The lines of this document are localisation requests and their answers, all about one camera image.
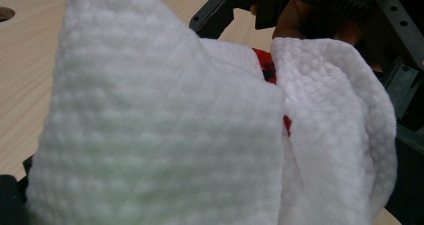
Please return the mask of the dark round table grommet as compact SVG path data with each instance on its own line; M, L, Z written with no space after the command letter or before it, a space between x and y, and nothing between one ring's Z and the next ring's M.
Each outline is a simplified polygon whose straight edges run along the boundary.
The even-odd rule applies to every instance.
M0 7L0 23L8 21L15 16L15 11L8 7Z

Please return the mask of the white wet wipe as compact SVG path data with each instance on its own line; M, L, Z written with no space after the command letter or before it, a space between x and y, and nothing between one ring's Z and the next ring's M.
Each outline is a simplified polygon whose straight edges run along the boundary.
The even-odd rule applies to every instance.
M161 0L68 0L31 225L371 225L396 121L351 45L202 39Z

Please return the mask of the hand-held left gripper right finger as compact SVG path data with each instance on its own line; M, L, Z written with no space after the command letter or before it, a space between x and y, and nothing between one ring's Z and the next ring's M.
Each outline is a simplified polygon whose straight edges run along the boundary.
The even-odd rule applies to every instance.
M386 209L402 225L424 225L424 136L399 125L397 181Z

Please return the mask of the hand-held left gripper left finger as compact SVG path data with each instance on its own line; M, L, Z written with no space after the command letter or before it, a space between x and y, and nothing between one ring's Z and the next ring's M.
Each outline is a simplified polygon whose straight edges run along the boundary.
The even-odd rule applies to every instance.
M26 160L23 161L25 176L22 178L22 186L23 186L24 189L26 189L27 186L28 186L28 175L29 175L30 169L32 167L32 159L33 159L33 157L30 156L29 158L27 158Z

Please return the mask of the red ball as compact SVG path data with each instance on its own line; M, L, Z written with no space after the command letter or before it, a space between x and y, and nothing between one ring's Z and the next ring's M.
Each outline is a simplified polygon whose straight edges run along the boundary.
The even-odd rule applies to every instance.
M264 80L268 83L272 83L276 85L277 84L276 69L275 69L274 62L272 60L271 53L260 50L260 49L256 49L256 48L252 48L252 50L254 51L259 61L259 65L263 73ZM288 136L290 136L291 135L290 128L292 124L291 119L288 116L284 115L283 123L284 123L284 128L286 129Z

